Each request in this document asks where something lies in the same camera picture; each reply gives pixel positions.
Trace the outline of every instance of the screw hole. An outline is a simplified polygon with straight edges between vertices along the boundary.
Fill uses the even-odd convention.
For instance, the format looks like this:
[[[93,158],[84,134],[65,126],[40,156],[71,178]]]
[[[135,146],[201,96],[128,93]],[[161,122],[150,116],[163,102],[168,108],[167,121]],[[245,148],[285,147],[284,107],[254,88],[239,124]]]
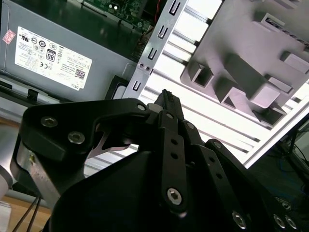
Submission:
[[[221,174],[219,173],[216,173],[216,176],[219,178],[219,179],[222,179],[223,177],[221,176]]]
[[[171,141],[172,144],[174,144],[174,145],[177,145],[177,144],[178,144],[178,142],[177,142],[176,140],[174,140],[174,139],[171,139],[170,141]]]
[[[169,117],[169,118],[171,118],[171,119],[173,119],[173,118],[174,118],[174,116],[173,116],[173,115],[171,115],[170,113],[167,113],[166,115],[167,115],[167,117]]]
[[[172,153],[171,156],[172,156],[173,159],[175,159],[175,160],[178,159],[178,156],[177,156],[177,154],[175,154],[175,153]]]

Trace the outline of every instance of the gray metal part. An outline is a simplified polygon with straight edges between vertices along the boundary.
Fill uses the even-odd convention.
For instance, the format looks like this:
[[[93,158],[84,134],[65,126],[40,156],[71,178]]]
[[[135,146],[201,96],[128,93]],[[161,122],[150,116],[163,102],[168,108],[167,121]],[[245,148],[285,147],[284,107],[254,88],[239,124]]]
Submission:
[[[10,165],[18,129],[0,124],[0,165],[12,176]]]
[[[60,196],[72,185],[84,179],[84,167],[68,170],[52,170],[50,165],[40,160],[22,143],[19,145],[16,160],[18,165],[28,171],[49,208],[53,209]]]
[[[41,104],[57,104],[57,103],[60,103],[60,101],[58,99],[55,99],[55,98],[49,96],[48,94],[40,91],[39,89],[35,89],[31,86],[24,85],[24,84],[22,84],[18,81],[15,81],[15,80],[7,77],[7,76],[0,75],[0,81],[10,85],[10,87],[11,87],[10,89],[14,93],[19,94],[19,95],[23,96],[24,98],[27,98],[28,91],[31,89],[31,90],[38,92],[37,102],[39,102]]]
[[[126,31],[125,27],[117,28],[114,21],[89,9],[78,8],[69,2],[55,1],[54,5],[50,0],[43,2],[43,5],[49,2],[49,6],[53,7],[47,12],[41,9],[40,12],[34,13],[13,1],[3,0],[0,36],[3,38],[8,29],[17,33],[17,27],[20,26],[92,59],[92,66],[84,89],[76,91],[15,65],[16,38],[10,45],[7,45],[3,40],[0,42],[1,69],[19,81],[72,101],[103,99],[115,75],[127,80],[130,79],[136,63],[97,42],[110,49],[117,48],[116,52],[122,51],[122,53],[129,55],[138,35],[129,30]],[[18,1],[18,3],[26,6],[25,1]],[[39,10],[34,5],[27,7],[31,10]],[[105,31],[103,35],[100,35],[101,30]]]
[[[27,107],[0,96],[0,116],[20,123]]]
[[[0,199],[15,181],[10,165],[17,136],[17,128],[0,124]]]
[[[4,195],[8,190],[9,190],[8,183],[6,182],[4,177],[0,175],[0,200],[2,199],[2,197],[4,197]]]
[[[154,31],[152,32],[142,56],[140,57],[136,70],[126,88],[123,98],[138,98],[140,96],[141,92],[146,87],[146,83],[159,56],[163,53],[169,37],[174,31],[187,2],[188,0],[168,0],[166,2]],[[136,82],[140,83],[140,87],[137,91],[134,91],[133,87]]]
[[[181,82],[217,100],[214,86],[221,76],[231,78],[224,63],[228,54],[238,54],[262,76],[275,76],[278,80],[299,89],[308,79],[305,75],[280,60],[284,51],[289,51],[303,60],[309,61],[305,46],[283,32],[262,29],[253,22],[258,13],[270,13],[284,22],[284,28],[299,38],[309,41],[309,1],[297,3],[299,7],[287,11],[273,0],[251,2],[249,0],[226,0],[206,31],[199,47],[191,58],[203,66],[209,66],[215,76],[206,87],[189,83],[185,69]],[[283,106],[291,95],[281,94],[276,103]]]

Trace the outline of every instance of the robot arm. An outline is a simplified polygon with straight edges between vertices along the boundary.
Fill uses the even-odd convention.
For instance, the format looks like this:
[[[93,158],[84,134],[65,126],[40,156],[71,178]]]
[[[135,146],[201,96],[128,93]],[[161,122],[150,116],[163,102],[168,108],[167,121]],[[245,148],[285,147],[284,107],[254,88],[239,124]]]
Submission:
[[[138,152],[85,179],[87,158]],[[164,90],[137,99],[29,108],[11,169],[53,213],[44,231],[301,231],[220,143],[204,143]]]

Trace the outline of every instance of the white label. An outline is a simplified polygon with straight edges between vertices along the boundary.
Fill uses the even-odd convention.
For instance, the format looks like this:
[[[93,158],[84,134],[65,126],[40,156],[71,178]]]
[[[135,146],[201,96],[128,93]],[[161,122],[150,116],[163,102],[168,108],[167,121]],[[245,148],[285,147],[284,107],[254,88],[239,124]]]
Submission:
[[[92,60],[18,27],[15,64],[79,90],[85,87]]]

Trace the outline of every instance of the metal sheet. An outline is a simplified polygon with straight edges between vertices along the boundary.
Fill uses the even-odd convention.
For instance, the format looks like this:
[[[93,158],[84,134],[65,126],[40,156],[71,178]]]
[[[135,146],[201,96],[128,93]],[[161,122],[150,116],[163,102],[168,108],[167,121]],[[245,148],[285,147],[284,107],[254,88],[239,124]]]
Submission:
[[[16,2],[24,7],[15,1],[3,1],[1,38],[9,29],[17,33],[17,27],[23,27],[92,59],[93,62],[85,88],[76,91],[15,65],[16,39],[10,45],[1,40],[0,68],[6,73],[54,96],[72,101],[104,99],[115,75],[130,79],[136,63],[128,57],[139,38],[138,34],[70,2]]]

